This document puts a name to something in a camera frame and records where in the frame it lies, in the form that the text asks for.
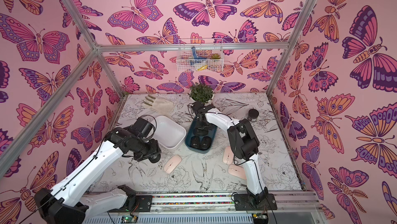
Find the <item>white basket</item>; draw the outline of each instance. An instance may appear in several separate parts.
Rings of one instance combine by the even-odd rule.
[[[203,38],[203,40],[214,41],[213,38]],[[223,40],[220,43],[179,43],[178,55],[176,58],[176,66],[179,72],[183,71],[215,71],[223,72],[224,67],[224,53],[223,53]],[[199,57],[206,59],[194,59],[192,47],[194,46],[196,54]],[[219,59],[211,59],[213,54],[218,54]]]

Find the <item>white tabletop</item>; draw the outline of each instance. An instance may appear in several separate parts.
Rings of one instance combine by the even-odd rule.
[[[129,95],[122,114],[118,120],[121,127],[132,125],[136,118],[150,114],[159,114],[141,106],[145,94]],[[187,105],[192,101],[187,94],[162,94],[175,103],[175,108],[168,116],[182,127],[189,130],[192,118]],[[230,93],[215,94],[213,105],[225,114],[236,119],[246,118],[248,110],[255,108],[259,117],[252,127],[260,141],[259,167],[268,190],[301,190],[296,172],[292,166],[290,156],[277,127],[274,114],[265,93]],[[189,150],[185,143],[175,151],[168,151],[161,147],[161,160],[152,164],[148,160],[137,162],[131,158],[120,158],[109,166],[95,185],[90,187],[92,192],[109,191],[118,185],[126,184],[135,191],[150,192],[211,192],[244,190],[246,181],[228,174],[228,165],[222,162],[225,147],[229,146],[227,134],[218,129],[210,151],[201,154]],[[167,174],[162,170],[165,163],[173,156],[179,155],[182,162],[176,169]],[[201,176],[211,179],[209,185],[202,186]]]

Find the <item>pink butterfly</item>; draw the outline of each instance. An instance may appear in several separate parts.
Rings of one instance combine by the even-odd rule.
[[[122,84],[122,91],[132,94],[134,91],[139,90],[139,85],[134,83],[134,79],[131,76],[124,78],[124,84]]]
[[[267,64],[267,69],[262,67],[263,71],[254,72],[248,75],[247,78],[253,78],[254,80],[258,79],[261,82],[268,82],[271,80],[271,75],[273,75],[274,70],[278,64],[278,60],[275,57],[270,57]]]
[[[37,61],[44,52],[48,62],[59,64],[60,52],[66,50],[70,42],[67,34],[58,31],[48,32],[43,37],[40,33],[34,35],[24,24],[2,13],[0,23],[3,38],[17,44],[23,61]]]
[[[247,20],[246,22],[243,23],[243,25],[240,28],[240,31],[237,35],[233,36],[231,38],[229,35],[226,35],[224,33],[213,33],[212,38],[215,39],[214,43],[254,43],[256,42],[256,32],[258,29],[254,26],[254,22]],[[224,50],[225,55],[230,55],[233,53],[234,50]]]
[[[156,0],[134,0],[134,4],[136,8],[131,4],[132,11],[123,10],[113,13],[109,17],[108,23],[112,27],[119,26],[123,29],[132,27],[144,33],[149,28],[149,24],[146,22],[147,18],[156,21],[163,16],[160,10],[154,5],[156,4]]]
[[[108,94],[109,96],[109,102],[111,104],[114,104],[115,102],[119,102],[120,101],[120,96],[117,94],[117,92],[115,90],[113,90],[112,88],[106,88],[105,92]]]
[[[177,16],[187,21],[196,16],[192,20],[193,26],[208,26],[210,24],[210,16],[215,18],[215,12],[218,14],[221,20],[226,20],[229,15],[235,14],[237,12],[236,7],[223,4],[237,5],[240,2],[240,0],[213,0],[212,2],[210,0],[205,1],[205,4],[200,2],[185,2],[177,5],[173,11]]]
[[[98,107],[100,106],[100,98],[102,97],[102,90],[98,91],[95,94],[95,88],[90,93],[90,90],[87,88],[87,93],[85,93],[81,88],[76,88],[77,95],[80,97],[80,104],[82,107],[85,107],[85,114],[88,116],[90,112],[94,111],[94,114],[98,113]]]
[[[77,10],[79,11],[79,13],[81,14],[82,19],[84,20],[85,24],[87,25],[87,27],[89,29],[93,29],[93,30],[98,30],[98,31],[102,31],[102,29],[100,27],[98,27],[97,25],[89,22],[88,20],[90,19],[87,15],[90,16],[102,16],[103,14],[98,12],[95,9],[92,9],[90,7],[87,6],[83,6],[82,2],[80,0],[72,0],[74,5],[77,7]],[[62,0],[59,0],[59,2],[62,5],[63,11],[65,11],[65,13],[63,14],[63,24],[62,26],[64,28],[68,27],[69,24],[72,22],[72,25],[74,26],[74,20],[72,19],[69,11],[67,10],[67,8],[65,7],[65,5],[63,4]],[[76,37],[77,39],[80,38],[81,32],[78,29],[78,27],[76,26]]]
[[[163,84],[160,84],[157,86],[157,89],[159,90],[165,90],[165,91],[173,91],[175,93],[182,93],[185,90],[183,89],[185,88],[190,88],[194,85],[194,83],[192,82],[194,76],[193,76],[193,72],[182,72],[181,75],[179,75],[178,81],[174,82],[166,82]]]
[[[148,62],[144,61],[144,63],[146,64],[147,67],[140,66],[140,68],[142,70],[149,70],[149,71],[138,71],[135,72],[134,75],[138,77],[147,77],[149,79],[152,79],[154,77],[158,80],[161,80],[163,79],[161,76],[163,76],[164,74],[168,74],[168,71],[164,69],[165,67],[164,64],[160,63],[155,55],[150,56],[150,63],[153,68],[150,66]]]

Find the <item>pink wall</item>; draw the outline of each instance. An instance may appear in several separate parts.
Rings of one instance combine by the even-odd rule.
[[[278,84],[286,92],[274,89],[302,177],[330,223],[397,221],[391,197],[397,196],[397,28],[390,24],[396,14],[390,5],[394,0],[318,0],[310,30],[301,36],[310,49],[290,58]],[[379,43],[379,51],[372,48],[365,61],[354,62]]]

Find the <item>computer mouse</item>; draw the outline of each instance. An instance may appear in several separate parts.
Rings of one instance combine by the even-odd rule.
[[[225,152],[224,152],[224,157],[223,157],[222,161],[225,164],[232,164],[233,163],[233,157],[234,157],[234,153],[231,150],[231,147],[230,146],[226,147],[225,148]]]
[[[229,169],[227,171],[228,171],[228,173],[230,175],[233,175],[235,177],[239,177],[241,179],[247,180],[244,168],[241,167],[241,166],[237,166],[237,165],[231,164],[231,165],[229,165]]]
[[[164,166],[164,171],[170,174],[181,161],[182,158],[179,157],[178,155],[172,156],[172,158],[170,158],[170,160],[166,162],[166,165]]]
[[[193,136],[190,139],[190,147],[199,149],[200,148],[200,137],[199,136]]]
[[[210,148],[211,143],[212,143],[212,138],[208,136],[204,136],[201,140],[200,150],[207,150],[208,148]]]

